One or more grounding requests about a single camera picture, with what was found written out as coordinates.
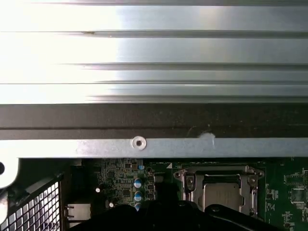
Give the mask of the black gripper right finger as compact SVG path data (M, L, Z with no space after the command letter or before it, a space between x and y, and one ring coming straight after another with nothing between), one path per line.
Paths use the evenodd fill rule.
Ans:
M179 188L167 183L167 202L174 216L172 225L181 231L273 231L275 227L223 205L213 204L200 211L196 203L180 200Z

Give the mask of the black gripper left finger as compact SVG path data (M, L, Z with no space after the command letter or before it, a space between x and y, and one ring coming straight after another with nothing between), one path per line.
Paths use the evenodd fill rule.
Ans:
M137 210L119 205L70 228L71 231L163 231L168 221L168 184L156 183L156 199Z

